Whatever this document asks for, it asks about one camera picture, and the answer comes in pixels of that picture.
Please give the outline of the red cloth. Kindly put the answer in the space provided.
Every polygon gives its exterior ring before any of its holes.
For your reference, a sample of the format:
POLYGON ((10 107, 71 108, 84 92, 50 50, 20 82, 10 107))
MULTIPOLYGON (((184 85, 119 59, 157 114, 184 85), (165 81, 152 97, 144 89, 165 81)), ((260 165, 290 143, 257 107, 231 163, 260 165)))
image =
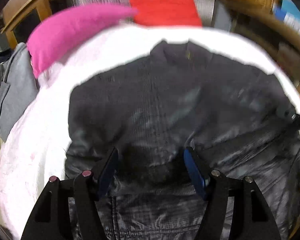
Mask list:
POLYGON ((129 0, 138 13, 134 22, 144 26, 195 26, 201 27, 194 0, 129 0))

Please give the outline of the grey garment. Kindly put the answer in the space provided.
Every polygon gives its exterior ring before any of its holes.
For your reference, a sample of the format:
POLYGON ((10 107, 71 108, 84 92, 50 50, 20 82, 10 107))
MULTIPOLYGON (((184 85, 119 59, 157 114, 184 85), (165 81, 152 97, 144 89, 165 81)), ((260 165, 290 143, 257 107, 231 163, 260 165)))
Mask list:
POLYGON ((14 124, 36 98, 38 86, 30 54, 19 43, 8 61, 0 64, 0 138, 6 141, 14 124))

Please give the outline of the wooden shelf unit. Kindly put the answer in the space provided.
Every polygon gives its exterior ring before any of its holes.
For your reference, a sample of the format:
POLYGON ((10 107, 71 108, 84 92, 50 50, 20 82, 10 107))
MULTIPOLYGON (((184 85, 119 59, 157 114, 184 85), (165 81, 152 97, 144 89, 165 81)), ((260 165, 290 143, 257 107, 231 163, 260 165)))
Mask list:
POLYGON ((232 31, 260 45, 300 94, 300 22, 282 10, 283 0, 220 0, 230 10, 232 31))

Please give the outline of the white fluffy bed blanket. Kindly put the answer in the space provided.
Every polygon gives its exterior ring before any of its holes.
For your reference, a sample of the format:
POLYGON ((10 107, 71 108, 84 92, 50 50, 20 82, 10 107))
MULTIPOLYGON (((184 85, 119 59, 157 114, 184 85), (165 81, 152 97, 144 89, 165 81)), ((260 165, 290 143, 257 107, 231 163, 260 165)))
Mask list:
POLYGON ((64 178, 72 89, 97 73, 147 55, 162 40, 192 41, 213 53, 275 75, 300 113, 300 95, 285 73, 263 49, 242 36, 196 27, 121 24, 106 29, 41 74, 36 99, 14 124, 0 149, 0 211, 14 239, 21 238, 48 179, 53 175, 64 178))

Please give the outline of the wooden bedside cabinet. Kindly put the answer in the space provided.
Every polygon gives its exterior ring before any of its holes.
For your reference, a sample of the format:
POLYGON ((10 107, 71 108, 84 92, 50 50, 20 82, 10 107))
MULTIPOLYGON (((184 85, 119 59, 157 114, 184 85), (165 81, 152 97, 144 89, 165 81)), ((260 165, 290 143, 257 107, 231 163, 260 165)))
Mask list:
POLYGON ((3 8, 6 35, 10 48, 27 42, 34 28, 46 18, 66 8, 66 0, 9 0, 3 8))

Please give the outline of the pink pillow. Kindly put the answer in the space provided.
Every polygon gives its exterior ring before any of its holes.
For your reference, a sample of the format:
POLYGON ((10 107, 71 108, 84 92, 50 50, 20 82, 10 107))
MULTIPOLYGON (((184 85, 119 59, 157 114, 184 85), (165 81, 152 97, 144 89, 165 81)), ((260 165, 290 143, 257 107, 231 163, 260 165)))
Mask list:
POLYGON ((134 17, 137 10, 118 4, 90 3, 64 9, 43 20, 27 41, 34 77, 68 51, 102 30, 134 17))

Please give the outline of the black puffer jacket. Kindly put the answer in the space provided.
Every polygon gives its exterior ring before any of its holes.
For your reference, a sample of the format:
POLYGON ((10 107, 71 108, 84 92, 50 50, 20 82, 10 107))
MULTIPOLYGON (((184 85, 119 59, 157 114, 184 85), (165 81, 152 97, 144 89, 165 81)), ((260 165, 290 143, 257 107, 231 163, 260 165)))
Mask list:
POLYGON ((120 154, 96 204, 107 239, 194 239, 205 203, 182 151, 194 147, 231 178, 251 176, 287 239, 300 203, 300 134, 276 110, 294 110, 275 75, 192 42, 97 74, 70 95, 65 174, 120 154))

